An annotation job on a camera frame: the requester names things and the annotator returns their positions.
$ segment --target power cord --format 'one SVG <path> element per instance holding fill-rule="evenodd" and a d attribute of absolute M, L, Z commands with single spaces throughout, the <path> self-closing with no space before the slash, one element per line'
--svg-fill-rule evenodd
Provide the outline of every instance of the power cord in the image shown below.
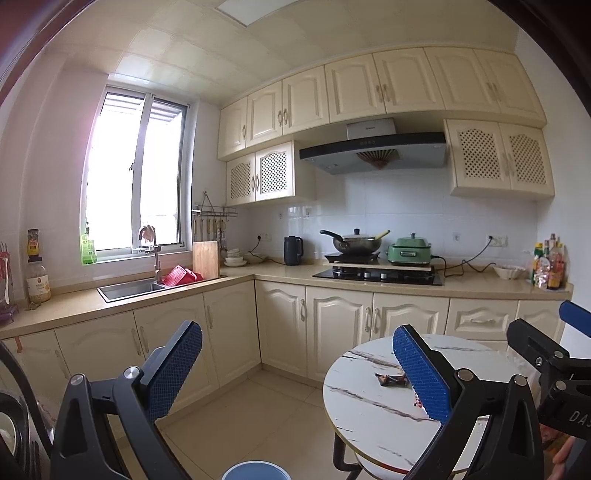
<path fill-rule="evenodd" d="M 444 267 L 443 268 L 436 268 L 436 271 L 440 271 L 443 270 L 443 278 L 447 278 L 447 277 L 461 277 L 465 272 L 464 272 L 464 265 L 468 265 L 468 267 L 470 267 L 472 270 L 474 270 L 477 273 L 483 273 L 488 267 L 490 267 L 491 265 L 496 265 L 496 262 L 491 262 L 489 263 L 487 266 L 485 266 L 483 269 L 478 270 L 476 267 L 474 267 L 473 265 L 470 264 L 470 262 L 472 260 L 475 260 L 476 258 L 478 258 L 480 255 L 482 255 L 483 251 L 486 250 L 488 248 L 488 246 L 491 244 L 492 242 L 492 236 L 488 236 L 488 243 L 485 245 L 485 247 L 480 250 L 476 255 L 474 255 L 474 257 L 472 257 L 470 260 L 462 260 L 460 263 L 458 263 L 457 265 L 453 265 L 451 267 L 447 266 L 447 261 L 445 258 L 440 257 L 439 255 L 431 255 L 431 258 L 441 258 L 443 260 L 443 264 Z M 457 267 L 461 267 L 462 268 L 462 273 L 451 273 L 451 274 L 447 274 L 447 269 L 448 268 L 457 268 Z"/>
<path fill-rule="evenodd" d="M 271 260 L 272 262 L 275 262 L 279 265 L 285 265 L 283 262 L 278 262 L 277 260 L 273 260 L 271 257 L 263 258 L 263 257 L 259 257 L 256 253 L 253 253 L 256 250 L 256 248 L 259 246 L 259 244 L 261 243 L 261 236 L 257 235 L 256 240 L 257 240 L 257 242 L 255 245 L 255 248 L 253 248 L 252 250 L 249 250 L 248 253 L 250 253 L 253 257 L 260 258 L 262 262 L 264 262 L 266 260 Z"/>

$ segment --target wok handle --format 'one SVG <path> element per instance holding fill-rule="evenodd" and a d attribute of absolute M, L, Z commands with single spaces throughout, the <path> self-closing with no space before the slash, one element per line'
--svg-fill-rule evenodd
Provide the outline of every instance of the wok handle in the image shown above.
<path fill-rule="evenodd" d="M 328 230 L 321 230 L 320 231 L 321 235 L 328 235 L 331 236 L 332 238 L 334 238 L 335 240 L 338 240 L 339 242 L 343 242 L 346 243 L 345 240 L 343 239 L 343 237 L 341 237 L 340 235 L 338 235 L 337 233 L 334 232 L 329 232 Z"/>

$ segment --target window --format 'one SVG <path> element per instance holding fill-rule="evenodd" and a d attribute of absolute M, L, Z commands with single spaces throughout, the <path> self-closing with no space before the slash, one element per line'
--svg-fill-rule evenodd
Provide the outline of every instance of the window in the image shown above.
<path fill-rule="evenodd" d="M 87 162 L 86 221 L 98 256 L 132 255 L 147 224 L 156 229 L 159 245 L 184 246 L 186 116 L 187 106 L 107 89 Z"/>

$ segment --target glass jar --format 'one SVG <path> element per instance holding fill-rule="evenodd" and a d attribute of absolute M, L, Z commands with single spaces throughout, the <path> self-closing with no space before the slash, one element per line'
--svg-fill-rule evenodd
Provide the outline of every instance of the glass jar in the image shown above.
<path fill-rule="evenodd" d="M 49 278 L 43 266 L 43 259 L 34 256 L 27 264 L 27 290 L 31 303 L 43 303 L 51 298 Z"/>

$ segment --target round table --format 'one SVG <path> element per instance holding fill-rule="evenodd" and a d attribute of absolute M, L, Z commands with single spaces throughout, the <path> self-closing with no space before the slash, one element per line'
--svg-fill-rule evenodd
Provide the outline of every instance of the round table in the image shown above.
<path fill-rule="evenodd" d="M 519 374 L 505 355 L 472 340 L 446 335 L 421 335 L 454 369 L 469 368 L 481 380 L 507 382 Z M 324 407 L 335 432 L 358 457 L 391 472 L 408 473 L 441 424 L 414 406 L 410 387 L 382 387 L 375 373 L 400 375 L 392 353 L 392 337 L 384 337 L 344 353 L 326 374 Z M 487 419 L 477 420 L 452 473 L 467 470 L 484 433 Z M 335 457 L 337 444 L 335 437 Z"/>

